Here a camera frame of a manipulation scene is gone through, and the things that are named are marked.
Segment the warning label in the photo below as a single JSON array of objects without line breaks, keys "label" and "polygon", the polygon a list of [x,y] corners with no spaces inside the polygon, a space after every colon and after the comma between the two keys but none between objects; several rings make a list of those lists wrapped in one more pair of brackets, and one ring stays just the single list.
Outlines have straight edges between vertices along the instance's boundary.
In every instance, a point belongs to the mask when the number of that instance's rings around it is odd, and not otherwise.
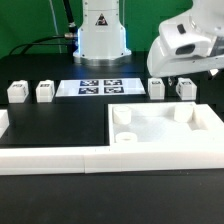
[{"label": "warning label", "polygon": [[96,22],[96,26],[108,26],[108,23],[102,13]]}]

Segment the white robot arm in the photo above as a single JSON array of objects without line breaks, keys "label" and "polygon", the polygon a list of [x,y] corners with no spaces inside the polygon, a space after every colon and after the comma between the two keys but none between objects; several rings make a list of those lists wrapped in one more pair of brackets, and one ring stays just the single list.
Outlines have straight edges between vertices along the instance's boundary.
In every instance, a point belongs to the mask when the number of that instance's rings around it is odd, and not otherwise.
[{"label": "white robot arm", "polygon": [[151,76],[224,68],[224,1],[193,0],[193,7],[160,24],[149,52]]},{"label": "white robot arm", "polygon": [[131,55],[119,21],[119,0],[82,0],[83,24],[74,61],[87,65],[119,64]]}]

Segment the black cable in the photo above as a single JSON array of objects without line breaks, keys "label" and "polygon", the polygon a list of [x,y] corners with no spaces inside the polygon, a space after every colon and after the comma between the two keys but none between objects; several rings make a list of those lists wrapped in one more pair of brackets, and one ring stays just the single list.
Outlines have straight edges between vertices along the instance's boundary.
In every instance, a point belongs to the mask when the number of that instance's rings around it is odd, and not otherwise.
[{"label": "black cable", "polygon": [[56,43],[56,44],[53,44],[53,43],[48,43],[48,44],[44,44],[44,43],[30,43],[30,44],[21,44],[21,45],[18,45],[16,47],[14,47],[10,52],[9,52],[9,55],[12,55],[12,53],[17,50],[18,48],[20,47],[25,47],[25,46],[59,46],[59,45],[62,45],[62,46],[69,46],[71,44],[68,44],[68,43],[62,43],[62,44],[59,44],[59,43]]},{"label": "black cable", "polygon": [[63,0],[63,3],[64,3],[65,12],[66,12],[66,15],[67,15],[69,32],[77,33],[78,28],[77,28],[77,26],[75,25],[75,22],[74,22],[70,2],[69,2],[69,0]]},{"label": "black cable", "polygon": [[62,38],[65,38],[64,35],[45,37],[45,38],[35,40],[31,44],[27,44],[27,46],[22,50],[22,52],[20,54],[25,54],[34,44],[41,43],[44,41],[49,41],[49,40],[62,39]]}]

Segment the black table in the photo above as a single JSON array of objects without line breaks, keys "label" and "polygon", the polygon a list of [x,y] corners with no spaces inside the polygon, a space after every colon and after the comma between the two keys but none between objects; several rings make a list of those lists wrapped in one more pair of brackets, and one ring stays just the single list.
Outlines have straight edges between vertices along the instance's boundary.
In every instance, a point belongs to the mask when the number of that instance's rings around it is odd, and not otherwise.
[{"label": "black table", "polygon": [[[101,68],[74,65],[70,57],[59,54],[1,59],[0,109],[8,109],[10,127],[0,148],[108,145],[108,103],[152,102],[147,94],[37,104],[35,88],[46,79],[54,80],[57,88],[60,80],[140,78],[147,90],[146,58],[147,52],[136,52],[132,63]],[[198,86],[196,102],[210,104],[223,119],[223,77],[206,77],[191,77]],[[29,82],[30,96],[24,104],[8,104],[6,90],[14,80]],[[164,101],[180,101],[167,79],[164,83]],[[222,169],[0,177],[1,224],[222,224],[223,208]]]}]

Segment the green wall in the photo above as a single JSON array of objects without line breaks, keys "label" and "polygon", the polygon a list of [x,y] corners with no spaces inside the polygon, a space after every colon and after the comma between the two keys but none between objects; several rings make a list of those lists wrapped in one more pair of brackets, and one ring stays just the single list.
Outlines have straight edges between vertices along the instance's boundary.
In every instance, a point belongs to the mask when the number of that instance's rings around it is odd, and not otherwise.
[{"label": "green wall", "polygon": [[[62,0],[52,0],[58,30],[67,32]],[[127,46],[131,50],[148,50],[158,35],[159,23],[191,8],[192,0],[125,0]],[[78,26],[82,23],[82,1],[70,0]],[[0,1],[0,58],[19,45],[55,35],[49,0]],[[59,52],[58,47],[34,47],[29,53]]]}]

